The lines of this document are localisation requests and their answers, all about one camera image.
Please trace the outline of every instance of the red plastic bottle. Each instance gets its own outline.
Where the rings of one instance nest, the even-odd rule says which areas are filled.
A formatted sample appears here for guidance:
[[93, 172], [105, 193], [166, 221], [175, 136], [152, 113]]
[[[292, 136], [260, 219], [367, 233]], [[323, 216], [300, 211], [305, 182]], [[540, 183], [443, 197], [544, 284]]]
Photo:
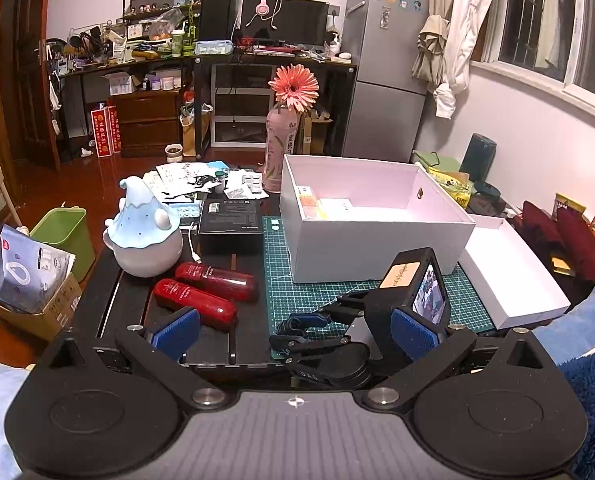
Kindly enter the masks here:
[[175, 269], [175, 279], [228, 300], [254, 302], [258, 298], [257, 280], [243, 272], [188, 262]]
[[235, 326], [238, 319], [238, 310], [230, 301], [175, 280], [160, 280], [153, 294], [158, 304], [171, 310], [180, 310], [185, 306], [197, 309], [203, 325], [223, 332]]

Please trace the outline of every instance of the wooden door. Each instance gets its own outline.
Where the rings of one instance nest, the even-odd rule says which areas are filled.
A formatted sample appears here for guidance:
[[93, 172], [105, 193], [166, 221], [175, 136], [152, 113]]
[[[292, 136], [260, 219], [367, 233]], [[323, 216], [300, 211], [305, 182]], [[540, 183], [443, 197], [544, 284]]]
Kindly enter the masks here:
[[60, 170], [51, 123], [45, 40], [48, 0], [17, 0], [15, 68], [25, 155], [33, 164]]

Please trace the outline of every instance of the pink vase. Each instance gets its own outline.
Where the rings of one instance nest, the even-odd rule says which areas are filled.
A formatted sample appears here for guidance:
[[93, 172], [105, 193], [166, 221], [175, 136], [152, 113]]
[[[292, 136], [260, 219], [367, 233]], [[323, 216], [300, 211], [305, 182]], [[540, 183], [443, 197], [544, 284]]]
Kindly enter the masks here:
[[293, 153], [298, 131], [298, 112], [276, 105], [266, 116], [266, 160], [262, 184], [270, 193], [282, 188], [282, 166], [285, 153]]

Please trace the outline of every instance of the pink gerbera flower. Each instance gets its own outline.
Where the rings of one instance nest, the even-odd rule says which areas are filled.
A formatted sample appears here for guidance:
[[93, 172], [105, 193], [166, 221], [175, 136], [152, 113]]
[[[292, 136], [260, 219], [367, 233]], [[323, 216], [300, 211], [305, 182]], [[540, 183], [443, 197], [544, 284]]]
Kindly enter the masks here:
[[317, 91], [320, 86], [313, 73], [302, 65], [286, 68], [279, 67], [278, 76], [269, 81], [269, 85], [275, 91], [275, 100], [304, 112], [311, 108], [317, 99]]

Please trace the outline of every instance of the metal screw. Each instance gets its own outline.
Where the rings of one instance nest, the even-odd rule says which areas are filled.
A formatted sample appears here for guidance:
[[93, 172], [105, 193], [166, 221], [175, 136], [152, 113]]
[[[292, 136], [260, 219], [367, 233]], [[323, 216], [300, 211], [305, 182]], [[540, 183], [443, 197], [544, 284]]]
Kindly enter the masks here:
[[216, 406], [224, 399], [224, 392], [216, 388], [201, 388], [193, 393], [193, 402], [202, 406]]
[[393, 388], [373, 388], [369, 390], [369, 400], [375, 404], [393, 404], [400, 398], [400, 394]]

